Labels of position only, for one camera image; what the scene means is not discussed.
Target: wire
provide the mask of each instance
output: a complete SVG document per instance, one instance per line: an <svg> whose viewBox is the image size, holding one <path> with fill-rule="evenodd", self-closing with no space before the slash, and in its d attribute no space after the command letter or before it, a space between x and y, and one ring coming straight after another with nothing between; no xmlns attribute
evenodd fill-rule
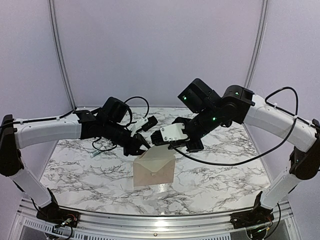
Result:
<svg viewBox="0 0 320 240"><path fill-rule="evenodd" d="M33 203L35 210L37 210L37 212L41 213L47 219L48 217L42 211L40 211L39 208L37 208L35 201L32 198L31 198L31 201Z"/></svg>
<svg viewBox="0 0 320 240"><path fill-rule="evenodd" d="M76 221L77 220L77 218L75 217L75 215L73 215L73 214L68 214L68 215L66 215L66 216L72 216L73 217L73 221Z"/></svg>
<svg viewBox="0 0 320 240"><path fill-rule="evenodd" d="M75 110L76 110L76 109L73 109L73 110L67 112L66 114L63 114L63 115L59 116L59 118L60 118L60 119L63 119L63 118L65 118L65 117L69 116L70 114L72 114ZM11 126L11 125L13 125L13 124L21 124L21 123L22 123L22 124L29 124L29 123L52 121L52 120L56 120L56 119L57 119L57 117L47 117L47 118L39 118L39 119L25 120L25 121L22 121L22 122L20 122L20 121L12 121L12 122L8 122L8 123L6 123L6 124L1 125L1 126L0 126L0 129L1 129L1 128L4 128L4 127L7 127L7 126Z"/></svg>
<svg viewBox="0 0 320 240"><path fill-rule="evenodd" d="M66 226L69 226L69 227L71 228L71 233L70 233L70 235L69 235L67 238L61 238L61 237L55 238L55 236L53 237L52 235L51 235L51 236L48 236L45 232L44 232L44 235L45 235L45 237L46 237L47 239L51 239L51 240L69 240L69 239L71 239L72 235L74 234L74 229L73 229L72 226L70 226L70 225L68 225L68 224L66 224Z"/></svg>
<svg viewBox="0 0 320 240"><path fill-rule="evenodd" d="M272 104L271 102L268 102L268 99L269 99L270 97L272 97L273 95L275 95L275 94L277 94L277 93L279 93L279 92L281 92L281 91L283 91L283 90L286 90L286 89L292 90L292 91L295 92L295 90L294 90L292 87L290 87L290 86L282 87L282 88L274 91L273 93L271 93L269 96L267 96L267 97L265 98L265 100L264 100L265 103L274 108L275 105ZM292 112L290 112L290 111L288 111L288 110L286 110L286 109L284 109L284 108L282 108L282 107L279 107L279 106L276 106L276 109L279 109L280 111L285 112L286 114L289 114L289 115L291 115L291 116L295 116L295 115L296 115L296 114L293 114ZM299 119L301 122L303 122L303 123L305 123L305 124L310 125L312 128L317 129L317 130L320 131L320 127L318 127L318 126L316 126L316 125L314 125L314 124L310 124L307 120L305 120L305 119L303 119L303 118L301 118L301 117L299 117L299 116L297 117L297 119Z"/></svg>
<svg viewBox="0 0 320 240"><path fill-rule="evenodd" d="M150 106L149 106L149 102L148 102L148 100L147 99L145 99L144 97L142 97L142 96L132 96L132 97L130 97L130 98L128 98L127 100L125 100L124 101L124 103L127 103L127 102L129 102L131 99L142 99L142 100L144 100L145 101L145 103L146 103L146 113L145 113L145 115L144 115L144 118L145 117L147 117L148 116L148 114L149 114L149 110L150 110Z"/></svg>
<svg viewBox="0 0 320 240"><path fill-rule="evenodd" d="M270 234L268 236L266 236L264 239L268 239L279 227L280 221L281 221L281 208L279 203L277 203L278 208L279 208L279 221L277 222L276 226L274 227L274 229L272 230L272 232L270 232Z"/></svg>
<svg viewBox="0 0 320 240"><path fill-rule="evenodd" d="M267 219L270 221L269 228L271 228L271 227L274 225L274 222L271 220L271 218L270 218L270 217L267 217Z"/></svg>
<svg viewBox="0 0 320 240"><path fill-rule="evenodd" d="M117 145L115 145L114 147L112 147L112 148L110 148L110 149L105 149L105 150L96 148L95 143L96 143L96 142L99 142L101 139L102 139L102 137L99 137L97 140L95 140L95 141L92 142L92 147L93 147L94 149L99 150L99 151L101 151L101 152L108 152L108 151L111 151L111 150L113 150L113 149L115 149L115 148L117 147Z"/></svg>
<svg viewBox="0 0 320 240"><path fill-rule="evenodd" d="M299 98L298 98L298 94L297 94L296 90L294 88L292 88L292 87L287 86L287 87L280 88L277 91L275 91L275 92L271 93L270 95L268 95L266 97L266 100L269 99L270 97L272 97L273 95L275 95L276 93L281 92L281 91L286 90L286 89L290 89L290 90L292 90L294 92L294 95L295 95L295 115L298 115ZM178 152L182 156L184 156L184 157L186 157L188 159L191 159L193 161L196 161L198 163L201 163L201 164L207 164L207 165L212 165L212 166L224 166L224 167L239 166L239 165L242 165L242 164L246 164L246 163L252 162L253 160L259 159L259 158L261 158L261 157L273 152L274 150L278 149L279 147L281 147L288 140L288 138L290 137L291 133L293 132L293 130L295 128L296 122L297 122L297 118L294 119L289 133L282 140L282 142L280 142L277 146L269 149L268 151L265 151L264 153L261 153L258 156L255 156L255 157L252 157L252 158L250 158L248 160L237 162L237 163L220 163L220 162L203 161L203 160L197 159L195 157L189 156L189 155L185 154L184 152L180 151L175 146L173 146L172 142L169 142L169 144L176 152Z"/></svg>
<svg viewBox="0 0 320 240"><path fill-rule="evenodd" d="M71 233L70 236L68 236L66 239L64 240L69 240L72 237L72 234L74 233L74 229L72 228L72 226L69 226L71 228Z"/></svg>
<svg viewBox="0 0 320 240"><path fill-rule="evenodd" d="M132 120L133 120L133 115L132 115L132 111L131 111L130 108L128 108L128 112L129 112L129 116L130 116L130 121L129 121L129 123L126 124L126 125L121 125L121 124L119 124L120 126L125 127L125 128L127 128L127 127L129 127L131 124L133 124L133 122L132 122Z"/></svg>

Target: black mounting bracket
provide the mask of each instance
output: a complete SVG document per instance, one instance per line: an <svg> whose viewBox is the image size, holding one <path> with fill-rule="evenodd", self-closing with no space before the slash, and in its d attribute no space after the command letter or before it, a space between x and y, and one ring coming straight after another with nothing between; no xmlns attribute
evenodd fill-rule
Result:
<svg viewBox="0 0 320 240"><path fill-rule="evenodd" d="M234 229L252 227L259 224L268 223L275 219L272 209L261 207L262 191L256 196L252 210L240 211L231 214L230 222Z"/></svg>
<svg viewBox="0 0 320 240"><path fill-rule="evenodd" d="M320 124L316 119L313 119L312 123L320 128ZM290 155L290 174L294 174L298 179L309 180L318 174L320 168L320 131L318 129L316 130L315 138L314 144L307 152L300 151L294 147Z"/></svg>
<svg viewBox="0 0 320 240"><path fill-rule="evenodd" d="M0 128L0 175L9 177L15 175L20 169L24 169L21 161L21 152L17 149L13 116L6 115Z"/></svg>
<svg viewBox="0 0 320 240"><path fill-rule="evenodd" d="M45 207L39 207L36 218L57 225L60 225L67 219L72 219L72 222L68 223L68 225L76 228L80 213L78 211L60 208L54 194L49 188L48 191L51 195L51 203Z"/></svg>

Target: white marble table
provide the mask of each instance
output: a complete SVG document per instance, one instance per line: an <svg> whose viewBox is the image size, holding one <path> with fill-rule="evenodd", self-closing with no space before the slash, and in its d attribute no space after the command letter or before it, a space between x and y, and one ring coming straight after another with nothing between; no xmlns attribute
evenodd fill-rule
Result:
<svg viewBox="0 0 320 240"><path fill-rule="evenodd" d="M132 108L142 117L145 108ZM151 108L159 123L150 135L176 117L191 118L187 108ZM257 155L243 126L218 127L203 139L205 149L193 157L219 163L236 163ZM172 183L134 187L133 161L118 147L93 158L92 139L61 140L49 160L41 182L63 206L117 214L192 215L251 207L269 180L261 161L233 167L197 163L176 154Z"/></svg>

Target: white wall panel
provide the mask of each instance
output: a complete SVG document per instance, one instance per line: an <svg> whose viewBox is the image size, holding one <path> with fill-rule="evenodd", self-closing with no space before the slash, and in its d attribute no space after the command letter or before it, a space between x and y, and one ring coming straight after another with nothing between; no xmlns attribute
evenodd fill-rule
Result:
<svg viewBox="0 0 320 240"><path fill-rule="evenodd" d="M260 0L56 1L77 105L100 106L109 96L125 100L141 95L152 106L177 106L178 94L195 78L221 95L229 85L243 85L261 4Z"/></svg>
<svg viewBox="0 0 320 240"><path fill-rule="evenodd" d="M266 97L284 86L299 95L299 115L320 119L320 2L270 1L267 26L251 89ZM294 112L295 97L288 91L272 98ZM281 140L257 128L249 128L264 152ZM293 146L287 144L264 157L275 178L288 163ZM318 240L320 233L320 176L301 183L290 195L294 217L303 240Z"/></svg>
<svg viewBox="0 0 320 240"><path fill-rule="evenodd" d="M39 118L70 110L62 82L45 0L6 0L0 7L0 118ZM39 176L54 143L22 150ZM0 239L8 239L21 193L0 175Z"/></svg>

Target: beige envelope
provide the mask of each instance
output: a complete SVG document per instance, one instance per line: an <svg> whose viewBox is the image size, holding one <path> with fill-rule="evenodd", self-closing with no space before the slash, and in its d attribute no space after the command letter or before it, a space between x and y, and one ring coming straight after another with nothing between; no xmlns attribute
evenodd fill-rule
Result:
<svg viewBox="0 0 320 240"><path fill-rule="evenodd" d="M134 187L174 182L176 151L168 146L153 146L133 161Z"/></svg>

